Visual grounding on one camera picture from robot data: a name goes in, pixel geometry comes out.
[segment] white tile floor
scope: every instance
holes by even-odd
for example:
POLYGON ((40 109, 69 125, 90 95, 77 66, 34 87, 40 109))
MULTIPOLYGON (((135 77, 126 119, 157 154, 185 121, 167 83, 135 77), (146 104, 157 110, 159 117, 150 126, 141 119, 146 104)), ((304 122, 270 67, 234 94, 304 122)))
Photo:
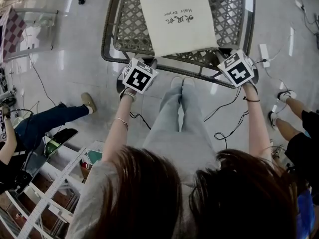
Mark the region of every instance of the white tile floor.
MULTIPOLYGON (((319 12, 319 0, 304 0, 307 14, 312 20, 312 14, 319 12)), ((77 0, 24 0, 15 6, 46 7, 60 11, 57 19, 56 37, 52 51, 33 55, 33 61, 38 70, 48 95, 55 101, 63 101, 67 105, 80 105, 80 94, 88 92, 92 95, 98 112, 86 116, 67 127, 74 127, 79 134, 71 140, 76 147, 88 146, 95 140, 104 141, 111 126, 114 114, 119 103, 115 89, 117 72, 121 64, 108 63, 100 54, 102 33, 109 0, 86 0, 84 5, 78 5, 77 0)), ((28 28, 30 43, 42 44, 42 39, 36 36, 38 28, 28 28)), ((319 51, 316 48, 314 37, 304 26, 303 14, 295 6, 295 0, 257 0, 254 37, 251 48, 251 57, 259 60, 258 44, 267 43, 270 57, 286 44, 278 57, 271 62, 269 73, 273 77, 281 78, 285 84, 295 90, 298 98, 310 108, 319 108, 319 51), (288 55, 290 27, 295 29, 295 44, 293 56, 288 55)), ((173 61, 173 66, 180 66, 173 61)), ((40 100, 38 111, 52 107, 46 98, 43 88, 35 71, 32 69, 29 58, 20 58, 6 65, 6 72, 12 70, 13 84, 18 89, 17 106, 22 107, 20 96, 25 91, 24 106, 31 108, 40 100)), ((196 71, 198 68, 188 66, 187 70, 196 71)), ((133 105, 132 112, 141 113, 146 121, 152 125, 158 114, 160 99, 169 88, 175 74, 160 71, 153 86, 139 95, 133 105)), ((265 117, 274 105, 278 109, 282 104, 276 100, 281 81, 271 80, 260 68, 260 83, 258 89, 265 117)), ((196 80, 199 103, 203 116, 209 115, 218 106, 230 102, 236 90, 231 90, 215 84, 196 80)), ((214 139, 218 131, 229 134, 236 126, 241 115, 247 109, 242 100, 243 93, 235 103, 222 108, 206 123, 207 130, 216 150, 225 147, 224 141, 214 139)), ((302 129, 301 122, 292 115, 288 108, 280 113, 282 118, 291 122, 296 128, 302 129)), ((271 138, 275 144, 285 143, 278 132, 269 127, 271 138)), ((148 133, 143 121, 130 121, 129 139, 131 145, 141 146, 148 133)), ((248 119, 229 137, 228 146, 248 150, 248 119)))

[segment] black shorts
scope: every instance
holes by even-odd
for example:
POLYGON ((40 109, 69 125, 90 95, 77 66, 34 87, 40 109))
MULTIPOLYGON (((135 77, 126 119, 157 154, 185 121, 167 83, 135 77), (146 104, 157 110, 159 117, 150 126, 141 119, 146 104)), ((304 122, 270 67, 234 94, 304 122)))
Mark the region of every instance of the black shorts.
POLYGON ((295 165, 297 172, 310 185, 319 188, 319 149, 317 148, 319 115, 313 112, 302 112, 303 128, 308 132, 310 137, 304 133, 299 133, 293 137, 287 147, 286 156, 295 165))

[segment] person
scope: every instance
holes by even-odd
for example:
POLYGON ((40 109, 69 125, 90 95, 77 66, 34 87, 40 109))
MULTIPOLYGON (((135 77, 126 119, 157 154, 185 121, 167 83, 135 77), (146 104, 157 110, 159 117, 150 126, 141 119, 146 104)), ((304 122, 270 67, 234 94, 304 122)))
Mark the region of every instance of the person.
POLYGON ((216 154, 194 81, 180 77, 173 78, 162 99, 144 148, 126 146, 136 98, 126 88, 66 238, 296 238, 292 182, 273 169, 255 87, 247 83, 243 89, 250 154, 235 149, 216 154))
POLYGON ((96 111, 88 93, 83 93, 81 98, 82 106, 66 107, 60 103, 54 108, 24 119, 15 129, 10 120, 9 107, 0 108, 6 131, 6 142, 0 143, 0 193, 14 187, 14 181, 29 153, 43 154, 43 146, 41 148, 40 143, 46 132, 96 111))
POLYGON ((308 109, 296 97, 297 94, 291 90, 278 93, 278 99, 287 104, 291 111, 302 120, 304 133, 282 120, 277 113, 269 112, 268 117, 273 129, 279 130, 283 138, 289 142, 286 156, 295 165, 297 172, 317 191, 319 190, 317 177, 319 157, 316 155, 315 143, 319 140, 317 132, 319 115, 308 109))

